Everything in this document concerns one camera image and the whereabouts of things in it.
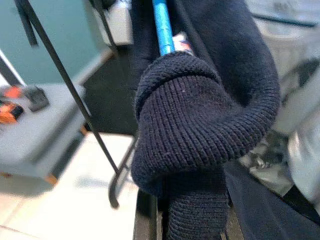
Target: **blue metal rod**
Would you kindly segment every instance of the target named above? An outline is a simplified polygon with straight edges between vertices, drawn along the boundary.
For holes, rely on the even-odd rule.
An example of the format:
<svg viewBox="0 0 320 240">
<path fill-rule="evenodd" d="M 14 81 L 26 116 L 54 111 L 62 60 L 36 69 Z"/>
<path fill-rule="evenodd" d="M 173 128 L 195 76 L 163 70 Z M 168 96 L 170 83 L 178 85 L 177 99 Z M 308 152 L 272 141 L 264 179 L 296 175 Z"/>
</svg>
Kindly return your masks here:
<svg viewBox="0 0 320 240">
<path fill-rule="evenodd" d="M 167 2 L 166 0 L 152 0 L 152 2 L 159 50 L 163 56 L 175 51 Z"/>
</svg>

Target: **black metal frame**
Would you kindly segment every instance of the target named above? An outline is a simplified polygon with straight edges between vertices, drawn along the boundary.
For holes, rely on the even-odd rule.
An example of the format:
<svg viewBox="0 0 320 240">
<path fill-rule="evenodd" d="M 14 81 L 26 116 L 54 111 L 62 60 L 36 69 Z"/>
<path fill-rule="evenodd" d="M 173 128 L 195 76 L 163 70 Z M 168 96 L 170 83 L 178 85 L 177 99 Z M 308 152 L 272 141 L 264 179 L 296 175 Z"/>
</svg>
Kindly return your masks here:
<svg viewBox="0 0 320 240">
<path fill-rule="evenodd" d="M 10 70 L 5 60 L 0 56 L 0 73 L 4 77 L 4 79 L 10 85 L 19 85 L 21 82 L 17 79 L 14 73 Z"/>
<path fill-rule="evenodd" d="M 68 87 L 72 97 L 74 98 L 76 104 L 78 105 L 81 113 L 83 114 L 86 122 L 88 123 L 92 133 L 94 134 L 95 138 L 97 139 L 100 147 L 102 148 L 106 158 L 108 159 L 109 163 L 111 164 L 114 172 L 115 172 L 115 175 L 113 176 L 112 178 L 112 182 L 111 182 L 111 185 L 109 187 L 109 194 L 108 194 L 108 197 L 109 197 L 109 201 L 110 201 L 110 204 L 113 208 L 117 208 L 119 207 L 119 203 L 117 201 L 117 197 L 116 197 L 116 186 L 117 186 L 117 182 L 119 180 L 119 177 L 122 173 L 122 171 L 126 168 L 127 166 L 127 162 L 128 162 L 128 159 L 129 157 L 131 156 L 134 148 L 135 148 L 135 145 L 136 145 L 136 141 L 137 141 L 137 137 L 135 137 L 129 147 L 129 149 L 127 150 L 119 168 L 116 166 L 115 162 L 113 161 L 106 145 L 104 144 L 99 132 L 96 130 L 95 126 L 93 125 L 92 123 L 92 118 L 91 118 L 91 115 L 89 114 L 88 110 L 86 109 L 85 107 L 85 104 L 83 103 L 82 99 L 80 98 L 79 94 L 77 93 L 76 89 L 75 89 L 75 86 L 73 85 L 65 67 L 63 66 L 56 50 L 54 49 L 47 33 L 45 32 L 42 24 L 40 23 L 33 7 L 31 6 L 29 0 L 14 0 L 15 4 L 16 4 L 16 7 L 18 9 L 18 12 L 19 12 L 19 15 L 21 17 L 21 21 L 22 21 L 22 24 L 23 24 L 23 27 L 25 29 L 25 32 L 26 32 L 26 35 L 27 35 L 27 38 L 29 40 L 29 43 L 32 45 L 32 46 L 36 46 L 38 45 L 37 43 L 37 40 L 36 40 L 36 36 L 33 32 L 33 29 L 32 29 L 32 26 L 34 27 L 35 31 L 38 33 L 41 41 L 43 42 L 44 44 L 44 47 L 46 48 L 46 50 L 48 51 L 51 59 L 53 60 L 56 68 L 58 69 L 60 75 L 62 76 L 66 86 Z M 105 30 L 107 32 L 107 35 L 109 37 L 109 40 L 110 40 L 110 43 L 111 43 L 111 50 L 113 51 L 113 54 L 115 55 L 116 57 L 116 60 L 117 60 L 117 63 L 118 63 L 118 67 L 119 67 L 119 72 L 121 74 L 121 77 L 124 78 L 124 73 L 123 73 L 123 70 L 122 70 L 122 67 L 121 67 L 121 63 L 120 63 L 120 59 L 119 59 L 119 53 L 118 53 L 118 50 L 117 50 L 117 46 L 113 40 L 113 37 L 112 37 L 112 34 L 111 34 L 111 31 L 109 29 L 109 26 L 108 26 L 108 23 L 107 23 L 107 20 L 105 18 L 105 15 L 104 15 L 104 10 L 102 8 L 102 2 L 101 0 L 94 0 L 94 5 L 95 5 L 95 8 L 97 9 L 97 11 L 99 12 L 100 16 L 101 16 L 101 19 L 102 19 L 102 22 L 103 22 L 103 25 L 105 27 Z"/>
</svg>

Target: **white plastic object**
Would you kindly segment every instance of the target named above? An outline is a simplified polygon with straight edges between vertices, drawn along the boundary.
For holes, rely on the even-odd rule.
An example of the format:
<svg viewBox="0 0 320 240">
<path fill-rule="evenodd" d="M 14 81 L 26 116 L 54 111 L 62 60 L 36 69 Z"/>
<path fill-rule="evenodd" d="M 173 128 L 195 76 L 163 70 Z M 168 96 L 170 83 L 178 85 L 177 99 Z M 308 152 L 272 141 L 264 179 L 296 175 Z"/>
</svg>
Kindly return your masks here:
<svg viewBox="0 0 320 240">
<path fill-rule="evenodd" d="M 290 136 L 289 169 L 296 187 L 320 206 L 320 108 Z"/>
</svg>

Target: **teal wall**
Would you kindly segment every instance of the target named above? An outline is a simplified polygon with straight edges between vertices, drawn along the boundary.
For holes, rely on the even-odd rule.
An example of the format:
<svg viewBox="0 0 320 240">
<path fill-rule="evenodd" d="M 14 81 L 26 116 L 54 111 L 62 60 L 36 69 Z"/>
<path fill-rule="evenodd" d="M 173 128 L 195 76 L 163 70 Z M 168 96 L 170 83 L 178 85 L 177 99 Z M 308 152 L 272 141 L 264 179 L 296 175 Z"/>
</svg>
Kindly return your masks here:
<svg viewBox="0 0 320 240">
<path fill-rule="evenodd" d="M 104 49 L 85 0 L 30 0 L 70 77 Z M 36 34 L 31 47 L 14 0 L 0 0 L 0 49 L 27 84 L 63 82 Z"/>
</svg>

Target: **gray fabric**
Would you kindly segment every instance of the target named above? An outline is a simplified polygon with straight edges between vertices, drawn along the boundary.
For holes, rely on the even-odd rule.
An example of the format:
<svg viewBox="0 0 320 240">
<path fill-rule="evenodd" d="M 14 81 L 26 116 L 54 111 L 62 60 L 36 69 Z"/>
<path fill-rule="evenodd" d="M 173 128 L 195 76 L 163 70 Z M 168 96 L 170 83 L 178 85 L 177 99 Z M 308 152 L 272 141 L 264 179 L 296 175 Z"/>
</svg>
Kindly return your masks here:
<svg viewBox="0 0 320 240">
<path fill-rule="evenodd" d="M 28 177 L 45 178 L 65 153 L 75 137 L 75 133 L 84 124 L 85 119 L 80 110 L 69 120 L 51 145 L 36 161 L 24 161 L 18 165 L 0 163 L 0 172 Z"/>
<path fill-rule="evenodd" d="M 26 98 L 13 99 L 25 110 L 17 124 L 1 125 L 0 164 L 18 165 L 36 161 L 58 137 L 68 121 L 78 111 L 71 93 L 64 84 L 37 85 L 44 89 L 50 106 L 32 113 Z M 76 86 L 81 96 L 85 90 Z"/>
</svg>

